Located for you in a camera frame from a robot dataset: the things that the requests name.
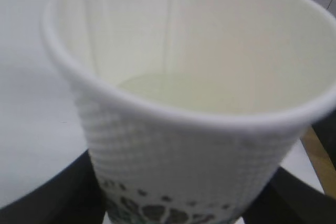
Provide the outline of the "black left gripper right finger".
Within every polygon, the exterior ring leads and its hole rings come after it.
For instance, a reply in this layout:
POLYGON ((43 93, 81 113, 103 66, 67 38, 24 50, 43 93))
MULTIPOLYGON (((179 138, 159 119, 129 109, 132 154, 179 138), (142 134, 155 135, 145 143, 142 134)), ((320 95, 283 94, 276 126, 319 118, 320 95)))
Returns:
POLYGON ((335 223, 335 199, 279 168, 243 213, 250 224, 335 223))

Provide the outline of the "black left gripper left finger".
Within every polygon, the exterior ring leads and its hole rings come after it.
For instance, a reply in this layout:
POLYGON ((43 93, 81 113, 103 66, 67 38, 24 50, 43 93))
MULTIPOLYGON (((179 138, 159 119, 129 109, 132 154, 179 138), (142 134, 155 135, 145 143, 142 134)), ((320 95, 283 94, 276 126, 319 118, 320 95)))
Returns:
POLYGON ((103 223, 104 216, 88 152, 42 186, 1 208, 1 223, 103 223))

